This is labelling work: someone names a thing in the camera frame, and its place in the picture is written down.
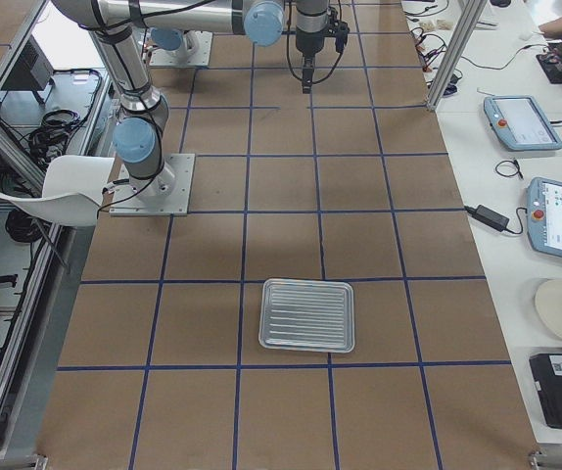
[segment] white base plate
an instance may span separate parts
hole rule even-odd
[[[169,154],[165,157],[165,164],[170,165],[176,174],[174,189],[164,198],[156,201],[142,201],[137,196],[114,204],[109,209],[113,216],[148,216],[148,215],[187,215],[192,189],[192,175],[194,174],[194,154]],[[128,171],[124,165],[120,169],[120,179],[128,178]],[[132,188],[127,185],[117,186],[114,201],[123,200],[133,195]]]
[[[210,64],[211,39],[213,34],[206,31],[194,31],[198,36],[199,49],[187,58],[186,62],[179,61],[164,49],[153,51],[151,67],[157,69],[189,69],[192,67],[207,67]]]

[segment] blue tablet frame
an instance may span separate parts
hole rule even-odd
[[[498,125],[498,122],[501,119],[504,119],[504,117],[496,100],[528,100],[532,105],[534,113],[536,113],[536,115],[538,115],[538,117],[540,118],[548,136],[552,141],[542,144],[520,144],[516,142],[514,134],[509,128],[509,122],[507,122],[507,125],[503,127]],[[486,113],[486,116],[490,121],[490,126],[496,133],[496,136],[509,150],[559,150],[562,148],[562,140],[559,138],[559,135],[557,135],[557,132],[555,132],[555,129],[548,121],[548,119],[544,115],[544,112],[542,111],[542,108],[539,106],[538,102],[533,96],[489,96],[484,99],[484,112]]]
[[[542,192],[544,183],[555,184],[562,187],[562,182],[560,181],[540,177],[532,179],[527,189],[527,234],[529,235],[532,247],[537,252],[562,257],[562,250],[545,245],[546,216],[542,220],[535,220],[532,217],[534,211],[538,209],[543,210],[544,215],[546,215],[546,200]]]

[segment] black plug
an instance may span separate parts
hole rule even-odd
[[[464,206],[464,209],[470,213],[475,220],[479,220],[481,223],[498,232],[504,231],[509,223],[509,218],[485,206],[478,205],[476,209],[470,206]]]

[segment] white table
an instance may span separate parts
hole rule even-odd
[[[419,3],[404,2],[407,11],[418,11]],[[451,1],[438,19],[454,20],[459,5]],[[522,0],[512,0],[505,9],[495,9],[499,28],[475,30],[464,56],[477,64],[500,67],[526,44],[543,40],[533,35],[525,41],[520,36],[536,28]],[[410,23],[409,27],[418,26]],[[450,31],[436,31],[448,42]],[[428,38],[429,48],[440,41]],[[540,47],[522,51],[505,70],[481,70],[460,60],[457,68],[463,79],[458,92],[440,101],[438,121],[453,166],[464,204],[487,206],[510,218],[510,228],[518,229],[515,210],[525,204],[525,191],[535,176],[562,181],[562,150],[556,152],[508,152],[496,139],[486,119],[482,103],[486,95],[533,95],[551,120],[562,118],[562,85],[551,85],[538,65],[535,55]],[[562,126],[556,128],[562,139]],[[501,160],[518,158],[524,180],[504,178],[494,173]],[[532,250],[527,235],[505,236],[470,219],[471,228],[501,324],[505,343],[529,414],[536,439],[541,444],[562,444],[562,430],[546,426],[538,394],[529,367],[529,357],[541,352],[562,351],[562,340],[555,337],[539,320],[534,308],[536,288],[545,280],[562,279],[562,258]]]

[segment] tablet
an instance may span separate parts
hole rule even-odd
[[[534,250],[562,257],[562,183],[534,178],[527,190],[527,210]]]
[[[484,112],[509,150],[558,150],[562,141],[532,96],[489,96]]]

